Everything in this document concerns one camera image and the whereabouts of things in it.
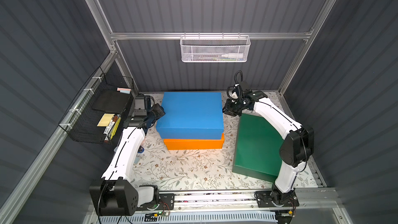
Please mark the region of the blue shoebox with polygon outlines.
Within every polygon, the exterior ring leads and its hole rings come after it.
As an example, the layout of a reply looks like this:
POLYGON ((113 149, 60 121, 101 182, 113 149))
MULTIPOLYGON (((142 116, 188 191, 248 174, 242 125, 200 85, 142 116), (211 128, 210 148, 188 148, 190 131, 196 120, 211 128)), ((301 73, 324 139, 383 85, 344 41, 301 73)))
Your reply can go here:
POLYGON ((162 139, 220 140, 224 132, 220 92, 166 92, 165 115, 156 124, 162 139))

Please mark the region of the orange shoebox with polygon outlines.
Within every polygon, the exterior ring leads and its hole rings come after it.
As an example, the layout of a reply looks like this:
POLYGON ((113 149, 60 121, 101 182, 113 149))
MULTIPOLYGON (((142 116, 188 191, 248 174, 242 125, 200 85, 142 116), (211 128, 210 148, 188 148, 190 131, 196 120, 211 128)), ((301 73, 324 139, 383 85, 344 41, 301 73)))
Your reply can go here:
POLYGON ((224 134, 219 140, 183 140, 164 139, 168 150, 196 150, 196 149, 221 149, 225 141, 224 134))

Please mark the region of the green shoebox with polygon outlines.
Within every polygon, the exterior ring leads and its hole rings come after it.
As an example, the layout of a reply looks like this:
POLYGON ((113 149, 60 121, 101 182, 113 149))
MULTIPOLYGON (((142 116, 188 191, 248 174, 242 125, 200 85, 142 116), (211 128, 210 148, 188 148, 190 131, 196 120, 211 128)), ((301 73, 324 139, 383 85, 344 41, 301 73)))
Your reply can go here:
POLYGON ((277 130, 264 118, 242 114, 232 172, 273 183, 282 165, 279 149, 283 142, 277 130))

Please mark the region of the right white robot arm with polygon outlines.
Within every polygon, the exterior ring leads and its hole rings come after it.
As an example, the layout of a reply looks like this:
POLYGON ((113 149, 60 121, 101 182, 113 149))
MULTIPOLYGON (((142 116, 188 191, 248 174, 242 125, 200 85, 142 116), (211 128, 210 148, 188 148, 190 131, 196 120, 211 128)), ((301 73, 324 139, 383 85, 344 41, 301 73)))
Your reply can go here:
POLYGON ((262 91, 243 91, 237 85, 233 94, 227 93, 227 97, 224 114, 235 117, 241 116, 244 110, 254 111, 271 124, 284 140, 279 149, 282 165, 271 196, 280 201, 289 198, 293 195, 298 174, 305 171, 314 152, 314 130, 286 115, 262 91))

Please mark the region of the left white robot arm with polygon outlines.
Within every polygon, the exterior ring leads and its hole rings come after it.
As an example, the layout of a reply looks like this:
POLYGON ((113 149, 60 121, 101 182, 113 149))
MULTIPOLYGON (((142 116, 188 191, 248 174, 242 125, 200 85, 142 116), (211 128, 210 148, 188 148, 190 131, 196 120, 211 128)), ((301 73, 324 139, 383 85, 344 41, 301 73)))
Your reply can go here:
POLYGON ((139 207, 153 208, 159 205, 158 187, 134 187, 131 184, 131 170, 148 129, 164 115, 163 107, 155 103, 146 116, 131 116, 125 121, 120 143, 110 165, 101 178, 94 180, 89 187, 98 217, 132 216, 139 207))

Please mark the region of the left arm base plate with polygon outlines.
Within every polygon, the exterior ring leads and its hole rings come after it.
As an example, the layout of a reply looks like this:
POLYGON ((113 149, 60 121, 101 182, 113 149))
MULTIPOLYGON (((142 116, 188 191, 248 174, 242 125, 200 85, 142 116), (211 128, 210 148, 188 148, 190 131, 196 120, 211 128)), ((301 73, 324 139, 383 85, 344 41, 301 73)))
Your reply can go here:
POLYGON ((138 211, 171 211, 174 209, 175 194, 160 194, 159 203, 149 207, 139 206, 138 211))

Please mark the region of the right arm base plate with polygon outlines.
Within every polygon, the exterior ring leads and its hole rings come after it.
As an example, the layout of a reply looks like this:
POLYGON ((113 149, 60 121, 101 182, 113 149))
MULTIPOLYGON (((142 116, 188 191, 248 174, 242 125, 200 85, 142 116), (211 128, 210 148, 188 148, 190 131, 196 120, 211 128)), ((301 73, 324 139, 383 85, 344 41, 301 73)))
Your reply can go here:
POLYGON ((293 207, 300 206, 295 190, 288 193, 280 193, 276 190, 256 191, 254 193, 257 205, 260 208, 265 207, 293 207))

